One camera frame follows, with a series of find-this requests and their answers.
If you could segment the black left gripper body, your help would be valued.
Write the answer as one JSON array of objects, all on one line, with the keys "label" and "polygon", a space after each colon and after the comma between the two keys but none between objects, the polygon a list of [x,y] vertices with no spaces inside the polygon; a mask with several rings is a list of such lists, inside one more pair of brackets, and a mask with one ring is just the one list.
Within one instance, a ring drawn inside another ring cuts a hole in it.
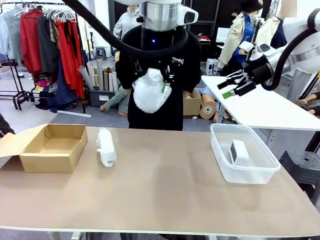
[{"label": "black left gripper body", "polygon": [[154,31],[141,28],[142,49],[167,49],[173,45],[175,30]]}]

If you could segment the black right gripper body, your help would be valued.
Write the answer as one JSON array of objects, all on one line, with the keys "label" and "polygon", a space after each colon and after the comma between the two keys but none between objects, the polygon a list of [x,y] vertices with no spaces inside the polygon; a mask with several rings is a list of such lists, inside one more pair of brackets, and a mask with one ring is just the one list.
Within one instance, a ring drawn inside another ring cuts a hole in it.
[{"label": "black right gripper body", "polygon": [[249,79],[255,84],[262,84],[272,78],[273,70],[265,56],[256,60],[246,60],[243,63],[243,70],[249,76]]}]

